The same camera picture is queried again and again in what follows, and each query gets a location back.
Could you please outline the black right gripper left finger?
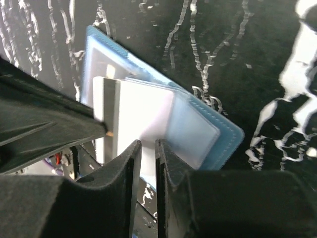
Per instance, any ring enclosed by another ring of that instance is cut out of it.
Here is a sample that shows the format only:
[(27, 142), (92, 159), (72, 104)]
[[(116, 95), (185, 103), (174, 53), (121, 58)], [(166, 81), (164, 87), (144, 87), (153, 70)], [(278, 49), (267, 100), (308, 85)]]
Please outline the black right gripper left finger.
[(141, 167), (141, 142), (72, 181), (59, 176), (0, 178), (3, 238), (130, 238)]

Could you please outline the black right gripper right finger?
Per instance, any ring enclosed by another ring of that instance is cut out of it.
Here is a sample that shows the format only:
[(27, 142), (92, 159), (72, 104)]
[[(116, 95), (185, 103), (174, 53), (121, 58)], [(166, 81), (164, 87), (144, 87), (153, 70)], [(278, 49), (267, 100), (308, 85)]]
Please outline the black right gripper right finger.
[(317, 212), (281, 171), (202, 171), (155, 143), (160, 238), (314, 238)]

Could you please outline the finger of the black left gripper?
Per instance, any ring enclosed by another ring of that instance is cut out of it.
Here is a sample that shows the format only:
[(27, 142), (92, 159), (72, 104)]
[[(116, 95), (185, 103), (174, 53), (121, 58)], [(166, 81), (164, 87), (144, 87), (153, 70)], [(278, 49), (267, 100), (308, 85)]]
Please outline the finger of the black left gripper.
[(104, 137), (93, 110), (0, 60), (0, 172), (10, 174), (65, 148)]

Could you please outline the blue card holder wallet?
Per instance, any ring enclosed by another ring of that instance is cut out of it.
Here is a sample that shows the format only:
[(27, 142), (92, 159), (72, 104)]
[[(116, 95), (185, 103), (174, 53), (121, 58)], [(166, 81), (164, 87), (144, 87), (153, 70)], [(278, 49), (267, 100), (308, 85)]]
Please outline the blue card holder wallet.
[(128, 80), (174, 92), (164, 139), (194, 169), (219, 170), (243, 140), (241, 128), (94, 26), (86, 32), (81, 103), (93, 109), (93, 78)]

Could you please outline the white card from holder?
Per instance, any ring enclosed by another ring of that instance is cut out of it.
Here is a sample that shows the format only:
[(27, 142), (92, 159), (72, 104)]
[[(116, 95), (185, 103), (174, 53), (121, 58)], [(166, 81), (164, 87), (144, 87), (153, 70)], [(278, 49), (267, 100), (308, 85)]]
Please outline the white card from holder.
[(140, 176), (156, 187), (155, 141), (164, 138), (174, 92), (128, 80), (93, 78), (94, 117), (107, 133), (95, 142), (96, 158), (106, 163), (134, 140), (142, 143)]

